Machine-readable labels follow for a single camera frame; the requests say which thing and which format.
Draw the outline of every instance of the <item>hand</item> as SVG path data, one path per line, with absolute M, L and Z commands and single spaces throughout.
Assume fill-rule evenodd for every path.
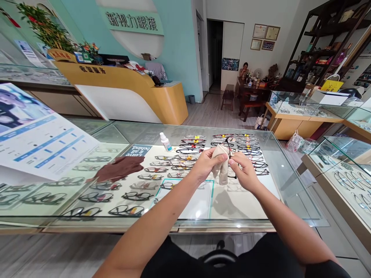
M 228 159 L 227 154 L 219 155 L 211 158 L 216 147 L 204 150 L 200 157 L 197 159 L 192 170 L 189 172 L 187 177 L 192 177 L 197 180 L 199 184 L 203 183 L 211 172 L 211 169 Z
M 240 185 L 254 194 L 257 189 L 264 186 L 256 176 L 252 162 L 243 153 L 235 152 L 229 160 L 232 170 L 236 173 Z

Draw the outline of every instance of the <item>picture frame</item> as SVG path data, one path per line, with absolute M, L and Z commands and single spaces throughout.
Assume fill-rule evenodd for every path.
M 274 48 L 274 44 L 276 42 L 272 42 L 272 41 L 266 41 L 264 40 L 263 41 L 263 44 L 262 44 L 262 49 L 264 50 L 269 50 L 269 51 L 273 51 L 273 48 Z
M 265 39 L 276 41 L 278 38 L 279 30 L 281 27 L 277 26 L 268 26 L 267 32 L 265 33 Z
M 262 47 L 262 43 L 263 43 L 263 40 L 252 39 L 250 49 L 260 51 L 260 48 Z
M 252 34 L 252 37 L 258 38 L 258 39 L 264 39 L 265 33 L 267 32 L 267 25 L 262 24 L 255 24 L 254 25 L 254 33 Z

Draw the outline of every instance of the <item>white box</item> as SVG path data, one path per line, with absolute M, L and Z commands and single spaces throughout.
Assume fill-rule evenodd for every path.
M 342 105 L 348 97 L 349 94 L 347 93 L 317 90 L 313 93 L 310 100 L 313 100 L 319 104 Z

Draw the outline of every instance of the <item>teal wall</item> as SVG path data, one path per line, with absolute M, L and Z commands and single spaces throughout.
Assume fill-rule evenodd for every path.
M 81 32 L 88 42 L 95 42 L 100 47 L 100 53 L 127 55 L 144 65 L 144 60 L 130 54 L 112 36 L 95 1 L 49 1 L 76 39 L 80 35 L 76 35 L 74 30 Z M 162 54 L 156 62 L 163 64 L 169 80 L 182 82 L 185 95 L 195 95 L 196 101 L 201 102 L 191 1 L 153 0 L 153 2 L 160 15 L 165 36 Z M 58 8 L 61 3 L 65 10 Z

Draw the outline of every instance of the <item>woman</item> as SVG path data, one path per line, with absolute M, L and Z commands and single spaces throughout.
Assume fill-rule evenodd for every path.
M 245 74 L 247 74 L 247 68 L 248 68 L 248 63 L 244 63 L 243 68 L 240 69 L 240 77 L 242 77 L 242 79 L 246 78 Z
M 241 186 L 260 202 L 277 234 L 266 234 L 237 262 L 222 268 L 204 264 L 172 243 L 167 235 L 193 193 L 214 165 L 228 159 L 226 154 L 211 158 L 214 150 L 203 151 L 189 174 L 129 228 L 95 278 L 350 278 L 318 234 L 258 180 L 251 161 L 242 153 L 236 153 L 229 164 Z

